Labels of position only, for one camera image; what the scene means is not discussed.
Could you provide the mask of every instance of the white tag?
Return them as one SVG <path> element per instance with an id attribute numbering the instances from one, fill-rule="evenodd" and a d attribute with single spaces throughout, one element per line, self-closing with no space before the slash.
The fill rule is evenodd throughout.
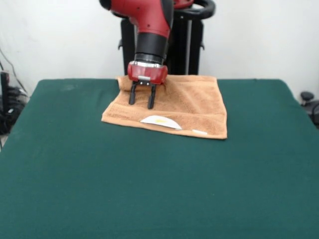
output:
<path id="1" fill-rule="evenodd" d="M 163 116 L 149 116 L 141 120 L 141 123 L 156 124 L 156 125 L 161 125 L 161 126 L 165 126 L 169 128 L 175 128 L 178 130 L 182 129 L 178 123 Z"/>
<path id="2" fill-rule="evenodd" d="M 199 133 L 199 134 L 203 134 L 203 135 L 208 135 L 207 132 L 204 132 L 204 131 L 200 131 L 200 130 L 196 130 L 196 129 L 193 129 L 192 130 L 194 133 Z"/>

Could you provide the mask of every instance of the folded towel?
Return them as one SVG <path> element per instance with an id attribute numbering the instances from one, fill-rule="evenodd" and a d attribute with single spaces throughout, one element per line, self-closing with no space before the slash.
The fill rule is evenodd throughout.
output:
<path id="1" fill-rule="evenodd" d="M 227 112 L 217 79 L 210 76 L 168 75 L 156 89 L 153 109 L 147 108 L 151 88 L 136 87 L 136 100 L 129 105 L 132 81 L 119 77 L 120 93 L 102 114 L 102 121 L 193 137 L 226 139 Z M 140 122 L 161 116 L 178 123 L 182 130 Z"/>

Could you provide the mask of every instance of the black stand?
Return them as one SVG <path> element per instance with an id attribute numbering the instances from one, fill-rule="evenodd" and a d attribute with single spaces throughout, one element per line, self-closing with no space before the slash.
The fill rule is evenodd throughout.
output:
<path id="1" fill-rule="evenodd" d="M 2 111 L 5 115 L 9 110 L 9 96 L 8 96 L 8 87 L 9 87 L 9 74 L 6 72 L 1 72 L 1 88 L 2 88 Z"/>
<path id="2" fill-rule="evenodd" d="M 121 21 L 124 73 L 135 54 L 135 28 L 126 18 Z M 198 75 L 200 48 L 203 47 L 201 20 L 175 19 L 168 41 L 165 65 L 171 75 Z"/>

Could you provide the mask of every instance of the table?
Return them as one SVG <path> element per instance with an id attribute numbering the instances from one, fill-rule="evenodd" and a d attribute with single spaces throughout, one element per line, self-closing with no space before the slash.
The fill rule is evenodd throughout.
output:
<path id="1" fill-rule="evenodd" d="M 0 153 L 0 238 L 319 238 L 319 132 L 281 80 L 218 84 L 227 140 L 101 122 L 112 79 L 40 81 Z"/>

